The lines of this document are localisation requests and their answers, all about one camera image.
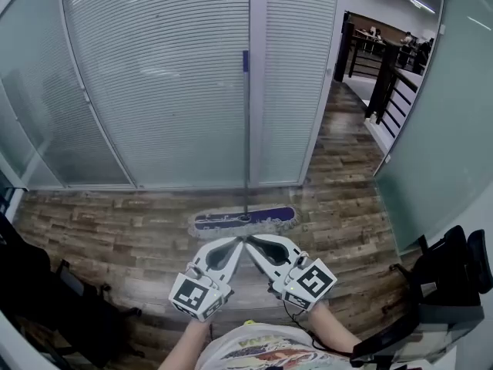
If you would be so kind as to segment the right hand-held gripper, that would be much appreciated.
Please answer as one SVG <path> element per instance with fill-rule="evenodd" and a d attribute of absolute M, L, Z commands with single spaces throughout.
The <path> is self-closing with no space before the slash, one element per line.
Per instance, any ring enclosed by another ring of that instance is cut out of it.
<path fill-rule="evenodd" d="M 253 234 L 244 244 L 257 268 L 273 281 L 274 294 L 303 311 L 311 311 L 337 283 L 320 258 L 312 260 L 307 253 L 299 256 L 299 247 L 287 237 Z"/>

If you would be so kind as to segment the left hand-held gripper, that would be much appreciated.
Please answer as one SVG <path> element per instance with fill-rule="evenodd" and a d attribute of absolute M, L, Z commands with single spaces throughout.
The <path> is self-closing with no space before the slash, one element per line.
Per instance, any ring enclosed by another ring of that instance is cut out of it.
<path fill-rule="evenodd" d="M 238 237 L 225 237 L 204 244 L 178 273 L 169 300 L 178 311 L 205 322 L 214 315 L 233 293 L 230 280 L 236 272 L 243 242 Z"/>

